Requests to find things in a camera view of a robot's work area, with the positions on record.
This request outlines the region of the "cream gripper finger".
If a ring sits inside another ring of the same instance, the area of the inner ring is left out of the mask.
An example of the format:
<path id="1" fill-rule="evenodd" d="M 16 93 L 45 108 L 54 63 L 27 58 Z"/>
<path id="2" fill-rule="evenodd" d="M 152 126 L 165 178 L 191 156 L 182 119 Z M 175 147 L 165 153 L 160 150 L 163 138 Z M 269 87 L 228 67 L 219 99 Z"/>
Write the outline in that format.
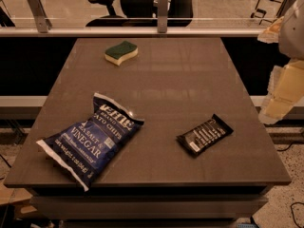
<path id="1" fill-rule="evenodd" d="M 304 61 L 274 66 L 267 90 L 258 118 L 263 124 L 275 124 L 304 97 Z"/>
<path id="2" fill-rule="evenodd" d="M 267 27 L 258 35 L 258 41 L 266 44 L 277 43 L 283 19 L 284 17 L 279 17 L 278 19 L 274 20 L 274 22 L 269 27 Z"/>

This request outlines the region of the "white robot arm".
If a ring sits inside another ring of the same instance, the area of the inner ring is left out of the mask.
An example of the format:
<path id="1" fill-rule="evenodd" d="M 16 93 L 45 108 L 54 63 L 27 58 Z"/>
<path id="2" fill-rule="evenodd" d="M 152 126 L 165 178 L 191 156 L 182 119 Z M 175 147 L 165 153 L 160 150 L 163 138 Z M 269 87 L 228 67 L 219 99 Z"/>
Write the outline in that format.
<path id="1" fill-rule="evenodd" d="M 284 67 L 274 66 L 258 114 L 263 124 L 275 124 L 304 97 L 304 0 L 296 0 L 257 39 L 278 43 L 279 51 L 290 58 Z"/>

